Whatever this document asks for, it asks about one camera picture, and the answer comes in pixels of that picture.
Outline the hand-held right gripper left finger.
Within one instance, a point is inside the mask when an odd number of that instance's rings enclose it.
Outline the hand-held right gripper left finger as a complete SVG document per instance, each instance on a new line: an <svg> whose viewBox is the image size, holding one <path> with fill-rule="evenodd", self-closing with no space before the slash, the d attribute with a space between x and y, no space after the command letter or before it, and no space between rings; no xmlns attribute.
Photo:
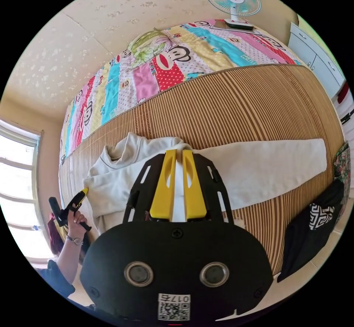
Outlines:
<svg viewBox="0 0 354 327"><path fill-rule="evenodd" d="M150 208L153 220L172 220L175 192L176 150L163 154L162 166Z"/></svg>

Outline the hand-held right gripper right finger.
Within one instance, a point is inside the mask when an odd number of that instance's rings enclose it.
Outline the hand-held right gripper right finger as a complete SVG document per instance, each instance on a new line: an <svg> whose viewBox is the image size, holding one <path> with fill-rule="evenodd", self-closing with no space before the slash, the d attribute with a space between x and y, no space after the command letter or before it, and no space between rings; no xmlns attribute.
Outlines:
<svg viewBox="0 0 354 327"><path fill-rule="evenodd" d="M185 219L203 219L207 215L207 209L191 150L182 151L182 164Z"/></svg>

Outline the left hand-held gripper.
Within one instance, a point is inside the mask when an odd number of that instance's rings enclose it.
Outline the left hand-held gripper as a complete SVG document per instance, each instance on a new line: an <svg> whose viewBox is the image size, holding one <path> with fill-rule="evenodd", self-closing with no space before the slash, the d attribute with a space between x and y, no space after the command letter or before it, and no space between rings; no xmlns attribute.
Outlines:
<svg viewBox="0 0 354 327"><path fill-rule="evenodd" d="M74 196L74 201L71 202L65 209L61 210L57 222L60 227L62 226L68 226L68 214L69 212L75 213L78 211L82 205L83 200L86 198L88 193L88 188L83 188L81 191L79 191L77 194Z"/></svg>

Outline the person's left hand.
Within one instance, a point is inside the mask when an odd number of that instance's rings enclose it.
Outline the person's left hand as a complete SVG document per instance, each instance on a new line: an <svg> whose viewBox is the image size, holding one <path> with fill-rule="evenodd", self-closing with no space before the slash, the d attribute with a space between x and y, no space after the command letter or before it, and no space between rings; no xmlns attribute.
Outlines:
<svg viewBox="0 0 354 327"><path fill-rule="evenodd" d="M79 210L76 212L69 210L67 217L68 235L72 238L83 239L86 229L81 223L87 223L86 217Z"/></svg>

